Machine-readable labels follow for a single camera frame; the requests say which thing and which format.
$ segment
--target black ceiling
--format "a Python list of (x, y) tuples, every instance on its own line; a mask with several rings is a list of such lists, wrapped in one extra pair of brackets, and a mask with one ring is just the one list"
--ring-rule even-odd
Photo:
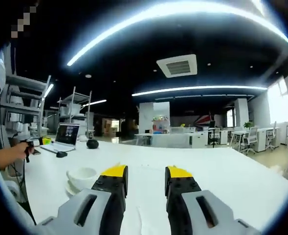
[[(66, 65), (100, 33), (156, 2), (41, 2), (37, 13), (31, 14), (31, 25), (13, 41), (17, 47), (17, 74), (39, 80), (52, 75), (55, 86), (46, 99), (47, 108), (56, 105), (59, 97), (68, 96), (76, 86), (77, 92), (83, 94), (92, 90), (92, 101), (107, 100), (91, 106), (93, 111), (111, 116), (134, 116), (139, 102), (155, 98), (260, 93), (197, 90), (132, 97), (136, 92), (205, 85), (266, 87), (288, 73), (288, 55), (277, 69), (266, 73), (280, 54), (288, 51), (284, 40), (242, 17), (204, 13), (136, 23), (101, 41), (71, 67)], [(241, 2), (237, 1), (237, 7), (249, 7), (249, 11), (258, 14), (252, 6), (240, 5)], [(197, 57), (197, 75), (166, 78), (156, 64), (159, 59), (187, 54)], [(86, 74), (91, 74), (92, 78), (85, 78)], [(221, 107), (236, 98), (194, 97), (169, 101), (171, 113), (188, 115), (186, 111), (191, 109), (202, 113), (221, 112)]]

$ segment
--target laptop screen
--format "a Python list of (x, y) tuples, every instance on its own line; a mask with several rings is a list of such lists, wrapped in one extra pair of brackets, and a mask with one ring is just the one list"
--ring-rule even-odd
[(57, 131), (56, 142), (75, 145), (80, 124), (60, 123)]

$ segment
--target gray gripper housing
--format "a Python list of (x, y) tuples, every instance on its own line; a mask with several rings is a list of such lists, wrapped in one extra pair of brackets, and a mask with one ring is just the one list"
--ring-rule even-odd
[[(193, 235), (260, 235), (261, 233), (246, 222), (234, 220), (233, 211), (227, 204), (208, 190), (182, 193), (186, 204)], [(207, 225), (202, 207), (212, 217), (213, 226)]]
[(49, 217), (35, 227), (36, 234), (98, 235), (110, 192), (85, 189), (58, 209), (58, 217)]

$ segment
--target person's hand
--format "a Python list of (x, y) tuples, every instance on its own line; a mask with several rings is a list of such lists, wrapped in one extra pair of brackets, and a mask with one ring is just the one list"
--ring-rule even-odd
[[(28, 147), (28, 143), (26, 142), (21, 142), (18, 143), (17, 145), (13, 146), (13, 154), (15, 157), (19, 158), (19, 159), (24, 159), (26, 158), (26, 154), (25, 154), (25, 149)], [(34, 152), (34, 148), (29, 148), (29, 154)]]

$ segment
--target person's arm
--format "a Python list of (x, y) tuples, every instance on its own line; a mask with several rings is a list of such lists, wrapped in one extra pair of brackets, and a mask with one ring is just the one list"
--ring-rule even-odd
[(4, 170), (8, 165), (12, 164), (16, 159), (26, 158), (25, 149), (28, 147), (26, 142), (18, 143), (11, 148), (0, 149), (0, 170)]

